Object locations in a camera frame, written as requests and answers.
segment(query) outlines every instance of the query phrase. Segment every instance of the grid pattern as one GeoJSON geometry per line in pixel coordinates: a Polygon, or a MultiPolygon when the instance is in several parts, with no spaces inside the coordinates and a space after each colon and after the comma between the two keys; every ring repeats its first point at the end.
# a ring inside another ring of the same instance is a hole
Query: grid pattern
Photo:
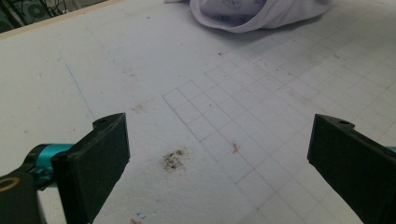
{"type": "Polygon", "coordinates": [[[395,145],[394,11],[390,1],[336,1],[163,96],[257,208],[251,223],[361,223],[306,153],[317,113],[395,145]]]}

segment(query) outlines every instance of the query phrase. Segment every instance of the gold ring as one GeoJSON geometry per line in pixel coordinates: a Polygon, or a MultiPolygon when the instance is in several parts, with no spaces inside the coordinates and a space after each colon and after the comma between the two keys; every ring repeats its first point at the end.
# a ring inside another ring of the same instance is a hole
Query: gold ring
{"type": "Polygon", "coordinates": [[[6,184],[4,187],[0,187],[0,193],[7,191],[9,189],[14,188],[18,183],[20,183],[20,179],[18,177],[8,177],[5,179],[0,180],[0,184],[10,181],[9,184],[6,184]]]}

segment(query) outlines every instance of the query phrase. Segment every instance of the blue line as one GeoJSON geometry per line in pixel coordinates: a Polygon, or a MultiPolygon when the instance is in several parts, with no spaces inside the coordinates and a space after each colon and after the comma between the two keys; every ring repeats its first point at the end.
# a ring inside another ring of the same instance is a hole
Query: blue line
{"type": "Polygon", "coordinates": [[[73,74],[72,71],[70,70],[69,65],[68,65],[67,63],[66,63],[65,65],[66,65],[67,70],[68,70],[69,73],[70,73],[70,76],[73,78],[73,80],[74,80],[74,82],[75,82],[75,84],[76,84],[76,86],[77,86],[77,89],[78,89],[78,91],[79,91],[79,94],[80,94],[81,97],[82,97],[82,100],[84,100],[85,106],[87,106],[88,110],[89,110],[90,113],[91,113],[91,116],[95,119],[95,116],[93,115],[93,113],[92,113],[90,107],[88,106],[87,100],[85,99],[84,95],[82,94],[81,88],[80,88],[79,85],[77,84],[77,81],[76,81],[76,78],[75,78],[74,74],[73,74]]]}

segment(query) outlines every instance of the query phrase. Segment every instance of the white surface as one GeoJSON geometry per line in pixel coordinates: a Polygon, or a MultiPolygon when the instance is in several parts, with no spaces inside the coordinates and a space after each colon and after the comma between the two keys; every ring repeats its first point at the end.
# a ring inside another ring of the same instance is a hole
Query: white surface
{"type": "MultiPolygon", "coordinates": [[[[315,113],[395,145],[395,7],[335,1],[319,20],[232,35],[185,4],[124,1],[2,39],[0,173],[123,111],[132,158],[95,223],[360,223],[305,156],[315,113]],[[181,147],[185,170],[165,172],[181,147]]],[[[65,223],[56,190],[40,195],[65,223]]]]}

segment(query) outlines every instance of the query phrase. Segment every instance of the white cloth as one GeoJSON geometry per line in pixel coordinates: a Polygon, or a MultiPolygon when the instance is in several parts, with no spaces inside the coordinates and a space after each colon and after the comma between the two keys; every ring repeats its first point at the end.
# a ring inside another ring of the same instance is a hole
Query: white cloth
{"type": "Polygon", "coordinates": [[[313,18],[328,10],[331,3],[332,0],[190,0],[198,22],[233,33],[276,28],[313,18]]]}

